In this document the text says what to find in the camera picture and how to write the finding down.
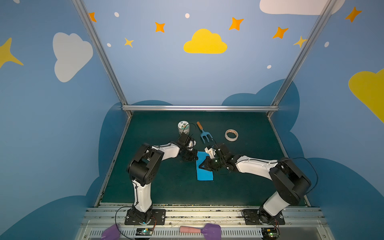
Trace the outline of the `right side floor rail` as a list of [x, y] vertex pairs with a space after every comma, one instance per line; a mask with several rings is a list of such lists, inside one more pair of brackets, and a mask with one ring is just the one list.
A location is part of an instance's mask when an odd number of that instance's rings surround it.
[[[280, 138], [280, 136], [279, 136], [279, 134], [278, 134], [274, 124], [273, 124], [273, 121], [271, 120], [270, 117], [267, 117], [267, 119], [268, 119], [268, 121], [269, 121], [269, 123], [270, 123], [270, 125], [271, 125], [271, 127], [272, 127], [272, 129], [274, 131], [274, 134], [275, 134], [275, 136], [277, 138], [277, 141], [278, 141], [278, 143], [280, 145], [280, 148], [281, 148], [281, 150], [282, 150], [282, 152], [284, 154], [284, 157], [288, 158], [289, 155], [287, 154], [287, 151], [286, 151], [286, 149], [285, 149], [285, 147], [283, 145], [283, 142], [282, 142], [282, 140], [281, 140], [281, 138]], [[309, 201], [309, 199], [308, 199], [308, 197], [306, 195], [304, 196], [304, 201], [305, 201], [305, 204], [306, 204], [307, 207], [312, 207], [312, 205], [311, 205], [311, 203], [310, 203], [310, 201]]]

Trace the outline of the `right green circuit board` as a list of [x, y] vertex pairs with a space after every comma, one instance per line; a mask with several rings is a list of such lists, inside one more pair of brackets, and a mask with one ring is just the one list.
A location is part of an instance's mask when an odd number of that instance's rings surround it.
[[279, 231], [276, 228], [262, 228], [263, 240], [276, 240], [279, 236]]

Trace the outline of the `left green circuit board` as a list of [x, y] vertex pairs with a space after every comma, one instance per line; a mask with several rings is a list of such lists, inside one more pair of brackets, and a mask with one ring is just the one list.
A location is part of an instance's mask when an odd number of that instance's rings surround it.
[[136, 236], [152, 236], [154, 233], [153, 229], [148, 229], [148, 228], [137, 228], [136, 229]]

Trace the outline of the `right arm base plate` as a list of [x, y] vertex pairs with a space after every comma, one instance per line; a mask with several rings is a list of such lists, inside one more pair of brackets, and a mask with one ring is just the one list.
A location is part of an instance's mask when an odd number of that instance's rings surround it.
[[264, 209], [244, 209], [242, 217], [246, 225], [285, 225], [285, 219], [282, 212], [272, 216]]

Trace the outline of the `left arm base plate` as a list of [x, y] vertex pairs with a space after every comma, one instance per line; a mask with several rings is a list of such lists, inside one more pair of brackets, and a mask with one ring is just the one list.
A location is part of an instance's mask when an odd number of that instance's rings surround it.
[[140, 212], [137, 209], [128, 210], [125, 217], [125, 225], [164, 225], [166, 217], [165, 209], [149, 209], [147, 212]]

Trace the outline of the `aluminium right corner post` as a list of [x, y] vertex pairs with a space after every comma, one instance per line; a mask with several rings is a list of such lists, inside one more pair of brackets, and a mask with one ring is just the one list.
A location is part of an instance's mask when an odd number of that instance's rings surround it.
[[336, 0], [327, 1], [321, 14], [319, 15], [317, 21], [315, 22], [312, 30], [310, 31], [307, 41], [304, 42], [304, 46], [301, 48], [292, 68], [290, 69], [288, 75], [286, 76], [285, 80], [283, 81], [281, 87], [279, 88], [276, 96], [274, 97], [271, 108], [273, 110], [268, 111], [267, 117], [270, 119], [274, 112], [277, 112], [279, 110], [279, 104], [281, 103], [283, 97], [285, 96], [286, 92], [288, 91], [290, 85], [294, 81], [296, 75], [298, 74], [301, 66], [305, 62], [305, 59], [307, 58], [308, 54], [310, 53], [312, 47], [314, 46], [316, 40], [321, 35], [322, 30], [326, 26], [327, 22], [329, 21], [330, 17], [332, 16], [333, 10], [336, 8], [337, 5]]

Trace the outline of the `small patterned jar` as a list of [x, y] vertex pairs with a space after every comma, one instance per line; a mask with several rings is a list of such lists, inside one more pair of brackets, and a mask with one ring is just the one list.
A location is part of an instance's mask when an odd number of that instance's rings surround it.
[[190, 123], [187, 121], [180, 121], [178, 123], [179, 134], [189, 134], [190, 133]]

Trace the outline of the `white double-sided tape roll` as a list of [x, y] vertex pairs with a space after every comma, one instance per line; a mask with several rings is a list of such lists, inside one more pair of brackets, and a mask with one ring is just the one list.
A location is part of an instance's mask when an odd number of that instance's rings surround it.
[[235, 142], [239, 137], [239, 133], [234, 129], [228, 129], [225, 132], [225, 138], [226, 140], [230, 142]]

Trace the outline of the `purple scoop left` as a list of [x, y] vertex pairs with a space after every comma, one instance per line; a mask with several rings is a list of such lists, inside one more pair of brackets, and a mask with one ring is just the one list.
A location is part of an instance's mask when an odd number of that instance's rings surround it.
[[117, 225], [112, 225], [103, 231], [100, 240], [119, 240], [121, 233]]

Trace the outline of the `cyan paper sheet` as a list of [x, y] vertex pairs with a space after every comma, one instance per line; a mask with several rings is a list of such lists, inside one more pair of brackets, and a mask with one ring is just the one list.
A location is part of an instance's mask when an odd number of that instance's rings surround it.
[[203, 161], [206, 159], [206, 157], [208, 157], [209, 155], [205, 152], [198, 152], [197, 156], [198, 156], [198, 160], [196, 161], [197, 180], [198, 181], [213, 181], [214, 176], [213, 176], [212, 172], [199, 168], [200, 164], [202, 164]]

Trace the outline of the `front aluminium rail base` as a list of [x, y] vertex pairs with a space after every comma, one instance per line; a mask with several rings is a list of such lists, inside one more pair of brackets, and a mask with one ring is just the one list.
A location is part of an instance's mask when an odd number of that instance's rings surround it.
[[[262, 228], [276, 228], [277, 240], [333, 240], [335, 239], [323, 212], [314, 207], [287, 207], [282, 213], [285, 225], [246, 225], [242, 210], [256, 206], [188, 206], [155, 205], [165, 209], [164, 225], [125, 225], [129, 206], [101, 204], [86, 210], [76, 235], [77, 240], [100, 240], [103, 231], [117, 225], [121, 240], [202, 240], [203, 234], [181, 233], [180, 227], [203, 228], [206, 224], [221, 226], [223, 240], [262, 240]], [[152, 236], [136, 236], [137, 228], [153, 229]]]

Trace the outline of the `green circuit board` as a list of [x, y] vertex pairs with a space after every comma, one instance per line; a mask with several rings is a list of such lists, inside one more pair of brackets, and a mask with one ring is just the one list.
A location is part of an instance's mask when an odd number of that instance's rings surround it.
[[154, 233], [153, 229], [148, 229], [148, 228], [137, 228], [136, 229], [136, 236], [152, 236]]
[[262, 228], [263, 240], [276, 240], [279, 236], [279, 231], [276, 228]]

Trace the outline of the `aluminium left corner post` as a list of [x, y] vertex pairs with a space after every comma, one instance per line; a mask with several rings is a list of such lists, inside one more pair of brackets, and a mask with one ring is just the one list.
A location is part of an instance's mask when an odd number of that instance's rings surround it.
[[107, 56], [107, 53], [105, 51], [105, 48], [102, 45], [102, 42], [99, 38], [99, 35], [93, 25], [93, 21], [91, 20], [91, 17], [88, 13], [87, 7], [84, 3], [84, 1], [81, 0], [72, 0], [82, 22], [83, 25], [93, 43], [93, 46], [106, 70], [106, 73], [115, 89], [115, 92], [122, 104], [122, 107], [128, 105], [127, 98], [123, 92], [123, 89], [121, 87], [121, 84], [115, 74], [115, 71], [113, 70], [113, 67], [111, 65], [111, 62]]

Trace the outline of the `left side floor rail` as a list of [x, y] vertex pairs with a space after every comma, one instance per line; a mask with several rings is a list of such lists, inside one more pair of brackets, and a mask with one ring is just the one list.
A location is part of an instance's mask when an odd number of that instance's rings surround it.
[[102, 202], [102, 199], [103, 199], [103, 197], [104, 197], [104, 195], [105, 195], [105, 191], [106, 191], [108, 182], [109, 182], [110, 177], [111, 177], [111, 175], [112, 175], [114, 166], [115, 166], [115, 164], [116, 164], [116, 161], [117, 161], [119, 152], [120, 152], [121, 147], [122, 147], [122, 144], [123, 144], [123, 142], [124, 142], [124, 138], [125, 138], [125, 135], [126, 135], [126, 133], [127, 133], [128, 128], [129, 128], [131, 119], [132, 119], [132, 117], [131, 117], [130, 115], [128, 115], [127, 121], [126, 121], [126, 123], [125, 123], [125, 127], [124, 127], [124, 129], [123, 129], [122, 135], [121, 135], [120, 140], [119, 140], [119, 142], [118, 142], [118, 145], [117, 145], [117, 148], [116, 148], [116, 150], [115, 150], [114, 156], [113, 156], [113, 158], [112, 158], [111, 164], [110, 164], [109, 169], [108, 169], [108, 171], [107, 171], [107, 173], [106, 173], [106, 176], [105, 176], [105, 179], [104, 179], [103, 184], [102, 184], [102, 186], [101, 186], [101, 189], [100, 189], [100, 191], [99, 191], [98, 197], [97, 197], [97, 199], [96, 199], [96, 201], [95, 201], [95, 203], [94, 203], [94, 207], [95, 207], [95, 208], [97, 208], [97, 207], [100, 205], [100, 203]]

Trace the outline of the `aluminium back frame rail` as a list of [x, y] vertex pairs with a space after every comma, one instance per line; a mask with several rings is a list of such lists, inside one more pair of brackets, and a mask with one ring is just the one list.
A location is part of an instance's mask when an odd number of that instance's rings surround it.
[[173, 111], [173, 112], [277, 112], [278, 106], [151, 106], [123, 105], [124, 111]]

